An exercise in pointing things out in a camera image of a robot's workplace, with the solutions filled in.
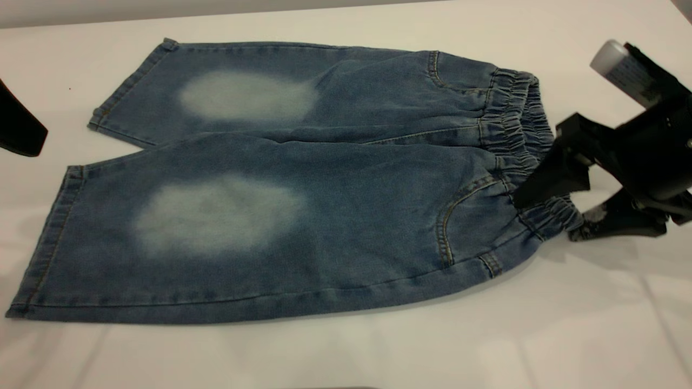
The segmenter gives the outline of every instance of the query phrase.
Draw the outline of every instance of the white table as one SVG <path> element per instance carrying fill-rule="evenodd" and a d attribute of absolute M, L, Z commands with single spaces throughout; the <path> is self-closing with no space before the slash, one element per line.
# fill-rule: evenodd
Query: white table
<path fill-rule="evenodd" d="M 589 68 L 629 41 L 692 87 L 692 26 L 667 0 L 463 0 L 0 30 L 0 77 L 49 129 L 0 150 L 0 308 L 66 165 L 136 147 L 89 131 L 163 37 L 439 49 L 535 73 L 555 125 L 641 108 Z M 586 209 L 617 190 L 592 170 Z M 519 271 L 396 309 L 206 326 L 0 319 L 0 388 L 692 388 L 692 225 L 659 239 L 546 243 Z"/>

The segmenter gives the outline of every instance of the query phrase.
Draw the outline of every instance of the black object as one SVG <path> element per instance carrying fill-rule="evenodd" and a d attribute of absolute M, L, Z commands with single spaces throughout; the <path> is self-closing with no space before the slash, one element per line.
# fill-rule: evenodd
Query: black object
<path fill-rule="evenodd" d="M 48 130 L 0 80 L 0 147 L 24 156 L 38 156 Z"/>
<path fill-rule="evenodd" d="M 558 137 L 545 160 L 514 195 L 516 208 L 550 197 L 589 190 L 588 168 L 600 165 L 623 188 L 584 213 L 585 223 L 570 232 L 572 241 L 613 235 L 656 237 L 666 221 L 692 220 L 692 94 L 670 73 L 630 44 L 645 64 L 661 102 L 612 129 L 574 114 L 557 125 Z"/>

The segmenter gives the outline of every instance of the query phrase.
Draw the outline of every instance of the pant leg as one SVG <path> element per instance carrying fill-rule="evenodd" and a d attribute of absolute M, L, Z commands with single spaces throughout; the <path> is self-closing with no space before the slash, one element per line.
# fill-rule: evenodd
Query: pant leg
<path fill-rule="evenodd" d="M 475 147 L 229 133 L 73 166 L 7 316 L 218 323 L 454 293 L 540 244 L 494 169 Z"/>
<path fill-rule="evenodd" d="M 201 132 L 364 143 L 477 127 L 495 67 L 459 59 L 440 88 L 436 52 L 166 39 L 94 111 L 89 127 L 141 147 Z"/>

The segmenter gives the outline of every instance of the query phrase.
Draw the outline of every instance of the bleached knee patch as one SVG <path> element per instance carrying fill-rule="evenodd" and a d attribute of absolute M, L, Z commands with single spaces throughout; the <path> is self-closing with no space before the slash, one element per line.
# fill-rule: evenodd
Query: bleached knee patch
<path fill-rule="evenodd" d="M 213 71 L 190 80 L 180 91 L 184 109 L 207 120 L 295 121 L 315 104 L 318 93 L 294 82 L 233 71 Z"/>
<path fill-rule="evenodd" d="M 291 230 L 303 207 L 289 188 L 228 175 L 162 186 L 134 230 L 148 255 L 247 252 Z"/>

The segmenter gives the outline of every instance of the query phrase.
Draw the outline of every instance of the gathered waistband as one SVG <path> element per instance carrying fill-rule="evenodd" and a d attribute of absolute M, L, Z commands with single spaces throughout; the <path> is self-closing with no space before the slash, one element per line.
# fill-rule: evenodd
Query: gathered waistband
<path fill-rule="evenodd" d="M 482 147 L 496 155 L 498 171 L 513 201 L 514 191 L 538 167 L 554 140 L 538 79 L 526 72 L 496 69 L 480 131 Z M 569 195 L 522 209 L 520 217 L 544 241 L 583 222 Z"/>

